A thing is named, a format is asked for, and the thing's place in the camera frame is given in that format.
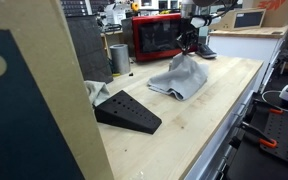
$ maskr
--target workbench surface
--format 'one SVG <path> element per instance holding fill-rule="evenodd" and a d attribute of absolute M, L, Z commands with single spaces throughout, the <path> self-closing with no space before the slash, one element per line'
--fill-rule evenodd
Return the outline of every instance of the workbench surface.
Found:
<path fill-rule="evenodd" d="M 115 179 L 184 178 L 262 65 L 243 58 L 189 56 L 208 64 L 209 75 L 186 101 L 147 87 L 150 77 L 168 71 L 169 59 L 133 63 L 133 76 L 108 84 L 111 95 L 124 90 L 162 119 L 153 135 L 98 123 Z"/>
<path fill-rule="evenodd" d="M 247 29 L 237 31 L 216 30 L 209 33 L 210 36 L 227 37 L 255 37 L 279 39 L 288 32 L 288 25 L 284 27 L 262 27 L 258 29 Z"/>

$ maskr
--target laboratory bench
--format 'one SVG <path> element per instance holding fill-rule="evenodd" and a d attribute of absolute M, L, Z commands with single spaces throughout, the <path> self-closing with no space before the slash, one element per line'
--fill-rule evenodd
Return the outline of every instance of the laboratory bench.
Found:
<path fill-rule="evenodd" d="M 255 92 L 262 93 L 287 38 L 288 25 L 239 31 L 216 30 L 209 33 L 208 45 L 219 55 L 262 60 L 263 66 L 254 86 Z"/>
<path fill-rule="evenodd" d="M 150 77 L 168 71 L 170 59 L 132 63 L 132 76 L 121 75 L 107 85 L 111 95 L 124 90 L 162 120 L 153 135 L 98 123 L 115 179 L 198 179 L 243 116 L 262 62 L 189 56 L 207 64 L 209 73 L 186 101 L 147 86 Z"/>

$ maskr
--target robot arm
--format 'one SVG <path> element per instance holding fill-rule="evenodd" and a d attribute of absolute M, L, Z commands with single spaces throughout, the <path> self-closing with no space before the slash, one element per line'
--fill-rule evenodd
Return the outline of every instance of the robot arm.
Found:
<path fill-rule="evenodd" d="M 220 15 L 201 15 L 201 7 L 210 6 L 217 0 L 183 0 L 181 7 L 181 35 L 177 38 L 177 43 L 181 47 L 182 52 L 186 55 L 193 44 L 197 43 L 197 29 L 203 26 L 218 23 L 221 16 L 229 11 L 226 9 Z M 232 7 L 237 4 L 238 0 L 234 0 Z"/>

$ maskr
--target gray cloth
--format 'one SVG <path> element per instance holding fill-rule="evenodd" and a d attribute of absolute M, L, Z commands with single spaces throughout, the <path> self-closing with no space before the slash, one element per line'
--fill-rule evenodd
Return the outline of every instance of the gray cloth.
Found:
<path fill-rule="evenodd" d="M 110 98 L 110 93 L 104 82 L 84 81 L 88 97 L 94 106 L 100 105 L 102 102 Z"/>
<path fill-rule="evenodd" d="M 207 74 L 207 65 L 197 64 L 181 53 L 173 58 L 169 71 L 150 78 L 148 86 L 149 89 L 163 94 L 174 94 L 178 100 L 184 101 L 203 86 Z"/>

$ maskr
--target red microwave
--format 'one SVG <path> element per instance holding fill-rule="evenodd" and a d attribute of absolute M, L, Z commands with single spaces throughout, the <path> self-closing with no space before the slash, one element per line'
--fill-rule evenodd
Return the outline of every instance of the red microwave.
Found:
<path fill-rule="evenodd" d="M 151 61 L 180 53 L 176 43 L 176 38 L 180 36 L 180 22 L 179 13 L 122 20 L 129 56 L 135 61 Z"/>

